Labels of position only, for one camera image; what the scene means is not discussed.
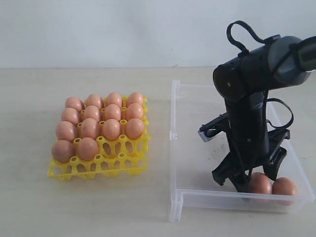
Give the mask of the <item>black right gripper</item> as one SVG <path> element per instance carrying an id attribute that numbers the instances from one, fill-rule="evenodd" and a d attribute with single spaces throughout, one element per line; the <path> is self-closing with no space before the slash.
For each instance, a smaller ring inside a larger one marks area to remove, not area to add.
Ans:
<path id="1" fill-rule="evenodd" d="M 214 181 L 223 185 L 226 179 L 229 179 L 237 192 L 248 193 L 250 179 L 245 172 L 259 166 L 263 167 L 266 176 L 275 181 L 280 165 L 287 155 L 287 150 L 281 146 L 281 143 L 289 138 L 288 129 L 274 129 L 266 133 L 260 147 L 251 142 L 242 145 L 233 139 L 228 141 L 230 151 L 212 171 Z"/>

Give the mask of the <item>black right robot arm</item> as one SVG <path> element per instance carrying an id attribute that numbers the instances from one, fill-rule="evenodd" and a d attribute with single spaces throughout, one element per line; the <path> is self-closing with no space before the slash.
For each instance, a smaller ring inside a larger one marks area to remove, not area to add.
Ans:
<path id="1" fill-rule="evenodd" d="M 223 185 L 229 179 L 238 192 L 247 192 L 251 172 L 258 166 L 271 180 L 277 178 L 286 156 L 281 143 L 290 132 L 287 125 L 268 131 L 268 92 L 301 85 L 315 68 L 315 37 L 286 36 L 269 39 L 214 70 L 213 82 L 224 98 L 226 112 L 209 128 L 225 132 L 230 148 L 212 172 L 216 183 Z"/>

